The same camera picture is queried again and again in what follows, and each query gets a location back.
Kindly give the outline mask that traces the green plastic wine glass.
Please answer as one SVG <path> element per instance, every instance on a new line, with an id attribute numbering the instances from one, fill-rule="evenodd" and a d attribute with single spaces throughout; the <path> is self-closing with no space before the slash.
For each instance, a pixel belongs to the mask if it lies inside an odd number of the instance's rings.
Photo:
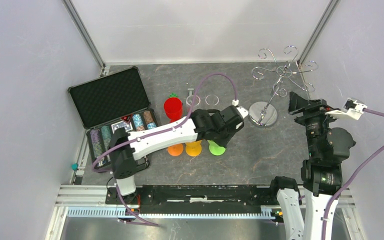
<path id="1" fill-rule="evenodd" d="M 212 140 L 208 140 L 208 149 L 210 153 L 214 156 L 220 156 L 225 153 L 226 148 L 223 146 L 218 145 L 216 142 Z"/>

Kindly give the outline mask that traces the clear wine glass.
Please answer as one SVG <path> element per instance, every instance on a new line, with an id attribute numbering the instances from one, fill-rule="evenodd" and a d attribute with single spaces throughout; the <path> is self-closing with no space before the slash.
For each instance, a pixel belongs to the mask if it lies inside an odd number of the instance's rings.
<path id="1" fill-rule="evenodd" d="M 215 94 L 209 94 L 205 97 L 205 103 L 209 107 L 214 107 L 217 106 L 220 102 L 220 99 L 217 95 Z"/>
<path id="2" fill-rule="evenodd" d="M 201 103 L 201 98 L 198 95 L 189 95 L 186 98 L 185 103 L 186 103 L 186 109 L 188 111 L 190 110 L 194 111 L 199 108 Z"/>

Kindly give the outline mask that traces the yellow plastic wine glass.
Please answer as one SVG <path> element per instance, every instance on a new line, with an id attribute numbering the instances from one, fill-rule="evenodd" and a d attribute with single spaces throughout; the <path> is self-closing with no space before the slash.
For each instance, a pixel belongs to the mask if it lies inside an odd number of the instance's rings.
<path id="1" fill-rule="evenodd" d="M 185 143 L 185 152 L 191 156 L 196 157 L 202 152 L 201 140 Z"/>

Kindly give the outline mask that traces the red plastic wine glass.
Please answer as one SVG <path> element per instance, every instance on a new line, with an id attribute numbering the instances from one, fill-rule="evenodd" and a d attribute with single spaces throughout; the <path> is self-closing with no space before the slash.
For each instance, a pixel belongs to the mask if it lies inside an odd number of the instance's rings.
<path id="1" fill-rule="evenodd" d="M 163 104 L 163 109 L 170 123 L 178 121 L 183 115 L 183 103 L 177 97 L 169 97 Z"/>

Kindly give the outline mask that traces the orange plastic wine glass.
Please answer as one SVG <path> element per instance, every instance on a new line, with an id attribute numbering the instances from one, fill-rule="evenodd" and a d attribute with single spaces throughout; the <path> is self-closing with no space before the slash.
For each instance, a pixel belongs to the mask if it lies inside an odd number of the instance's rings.
<path id="1" fill-rule="evenodd" d="M 168 154 L 174 157 L 181 155 L 183 151 L 184 151 L 184 145 L 182 143 L 175 144 L 167 148 Z"/>

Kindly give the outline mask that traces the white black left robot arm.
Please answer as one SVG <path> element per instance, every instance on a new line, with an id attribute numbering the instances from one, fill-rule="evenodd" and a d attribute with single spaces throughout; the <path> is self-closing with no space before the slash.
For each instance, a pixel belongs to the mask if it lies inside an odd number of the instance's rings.
<path id="1" fill-rule="evenodd" d="M 158 150 L 201 140 L 213 141 L 226 147 L 231 138 L 244 127 L 249 112 L 242 106 L 228 106 L 224 110 L 197 109 L 191 116 L 145 131 L 127 133 L 119 128 L 109 144 L 109 156 L 118 197 L 125 204 L 137 198 L 134 175 L 149 167 L 140 159 Z"/>

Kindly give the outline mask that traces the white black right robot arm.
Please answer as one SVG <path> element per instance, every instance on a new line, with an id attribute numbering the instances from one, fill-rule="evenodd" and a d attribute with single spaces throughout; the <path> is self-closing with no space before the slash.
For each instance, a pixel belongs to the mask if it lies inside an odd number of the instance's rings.
<path id="1" fill-rule="evenodd" d="M 297 182 L 276 176 L 270 183 L 269 199 L 279 204 L 288 240 L 328 240 L 332 236 L 332 218 L 343 187 L 341 163 L 355 146 L 352 135 L 341 127 L 331 128 L 338 108 L 324 99 L 310 100 L 295 92 L 289 94 L 288 113 L 305 127 L 308 159 L 303 160 L 301 179 L 304 187 L 305 215 L 300 208 Z"/>

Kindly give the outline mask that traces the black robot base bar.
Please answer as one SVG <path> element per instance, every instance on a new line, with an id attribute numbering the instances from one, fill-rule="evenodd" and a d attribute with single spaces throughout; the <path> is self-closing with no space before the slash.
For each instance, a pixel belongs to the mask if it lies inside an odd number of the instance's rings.
<path id="1" fill-rule="evenodd" d="M 278 205 L 284 186 L 267 185 L 142 185 L 123 199 L 141 214 L 258 214 L 262 206 Z"/>

